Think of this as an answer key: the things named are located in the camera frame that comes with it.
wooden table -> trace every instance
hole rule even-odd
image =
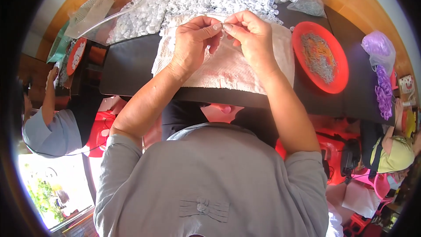
[[[284,22],[283,25],[289,28],[302,21],[312,21],[328,29],[343,47],[350,68],[350,79],[345,90],[339,94],[329,94],[319,89],[309,79],[296,58],[294,91],[307,112],[330,117],[367,119],[393,125],[394,116],[388,121],[380,116],[374,92],[377,76],[371,69],[368,54],[361,47],[361,40],[365,34],[329,7],[326,7],[328,16],[326,19],[288,10],[287,5],[287,3],[278,4],[280,12],[278,18]],[[160,40],[158,34],[153,34],[111,45],[105,58],[99,87],[101,93],[133,96],[150,81]],[[265,95],[219,88],[182,87],[174,99],[269,108]]]

white towel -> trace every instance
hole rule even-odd
[[[158,54],[152,67],[155,77],[170,62],[174,55],[176,43],[176,29],[198,16],[178,15],[170,19],[167,28],[161,31],[162,39],[159,43]],[[224,22],[223,14],[208,14]],[[291,44],[291,31],[281,25],[272,24],[273,49],[276,62],[293,87],[294,84],[294,54]],[[232,40],[224,35],[218,49],[213,55],[205,51],[202,66],[184,83],[183,87],[228,88],[259,94],[266,94],[257,75],[245,60],[241,47],[234,47]]]

hand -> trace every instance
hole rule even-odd
[[[171,65],[191,75],[202,65],[207,46],[210,46],[210,54],[216,51],[222,37],[221,30],[219,20],[205,16],[196,17],[179,26]]]
[[[402,100],[399,98],[396,98],[395,100],[395,107],[396,107],[396,113],[395,116],[399,115],[400,113],[403,113],[403,104],[402,104]]]
[[[57,78],[58,74],[59,74],[59,68],[58,67],[53,67],[51,69],[51,71],[48,73],[48,76],[47,76],[47,85],[48,85],[49,82],[53,83],[54,80]]]
[[[244,57],[257,75],[264,76],[279,69],[273,54],[272,27],[252,12],[235,13],[223,24],[234,46],[241,45]]]

red plastic plate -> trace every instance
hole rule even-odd
[[[337,68],[334,69],[334,81],[329,84],[325,83],[318,74],[311,73],[306,65],[305,57],[303,54],[303,45],[301,43],[301,36],[308,33],[313,33],[326,40],[329,45],[329,49],[332,52],[332,55],[338,65]],[[304,71],[320,89],[329,93],[340,93],[344,90],[350,76],[348,61],[341,45],[327,29],[313,22],[301,22],[295,27],[292,33],[292,45],[294,47],[298,61],[303,67]]]
[[[79,62],[77,63],[77,65],[76,65],[76,66],[75,66],[75,68],[73,69],[73,68],[71,67],[71,64],[73,63],[73,58],[75,57],[76,50],[80,47],[80,45],[81,45],[82,43],[85,43],[85,46],[83,47],[82,53],[81,53],[81,55],[80,55],[80,60],[79,60]],[[80,39],[78,39],[78,40],[76,41],[75,46],[74,46],[74,47],[73,47],[73,49],[71,50],[71,53],[70,53],[70,55],[69,55],[69,59],[68,59],[68,61],[67,61],[67,75],[72,75],[72,74],[75,72],[75,70],[76,70],[77,66],[79,65],[80,61],[82,60],[82,57],[83,57],[83,52],[85,51],[85,47],[86,47],[86,39],[85,39],[85,38],[80,38]]]

black cable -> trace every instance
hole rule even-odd
[[[104,125],[108,128],[108,130],[111,130],[111,128],[110,127],[108,127],[107,126],[107,120],[108,119],[113,119],[112,117],[107,117],[107,118],[105,118],[103,121],[104,121]],[[77,154],[72,154],[72,155],[62,155],[62,156],[55,156],[55,155],[51,155],[51,154],[47,154],[47,153],[43,153],[43,152],[38,152],[38,151],[35,151],[35,150],[33,150],[25,141],[24,141],[24,143],[25,143],[25,145],[29,148],[29,150],[31,150],[31,151],[33,151],[33,152],[35,152],[35,153],[37,153],[37,154],[43,154],[43,155],[47,155],[47,156],[54,156],[54,157],[62,157],[62,156],[76,156],[76,155],[79,155],[79,154],[84,154],[84,153],[87,153],[87,152],[90,152],[90,151],[92,151],[92,150],[95,150],[95,149],[97,149],[98,147],[100,147],[100,146],[102,146],[102,145],[104,145],[105,143],[107,143],[107,141],[105,141],[105,142],[103,142],[101,145],[98,145],[97,147],[94,147],[93,149],[90,149],[90,150],[88,150],[88,151],[85,151],[85,152],[80,152],[80,153],[77,153]]]
[[[395,173],[395,172],[397,172],[397,171],[390,171],[390,172],[383,172],[383,173],[376,173],[376,175],[377,174],[392,174],[392,173]],[[360,178],[360,177],[364,177],[364,176],[369,176],[370,174],[364,174],[364,175],[361,175],[361,176],[358,176],[358,177],[353,177],[353,178],[351,178],[350,179],[350,181],[352,180],[352,179],[356,179],[356,178]]]

